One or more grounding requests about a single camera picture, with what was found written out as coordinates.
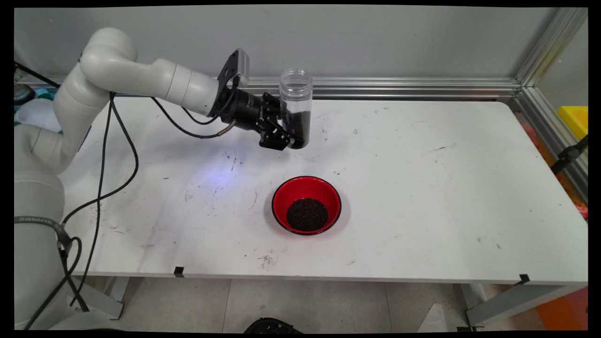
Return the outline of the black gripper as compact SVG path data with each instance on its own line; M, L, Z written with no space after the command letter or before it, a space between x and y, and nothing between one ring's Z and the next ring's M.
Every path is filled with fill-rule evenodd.
M246 131L255 131L260 135L259 146L283 151L285 148L303 148L303 139L295 138L277 123L258 125L260 111L281 120L281 101L279 97L264 92L262 97L249 94L241 89L225 86L221 89L208 116L217 117L223 123L236 121L235 126Z

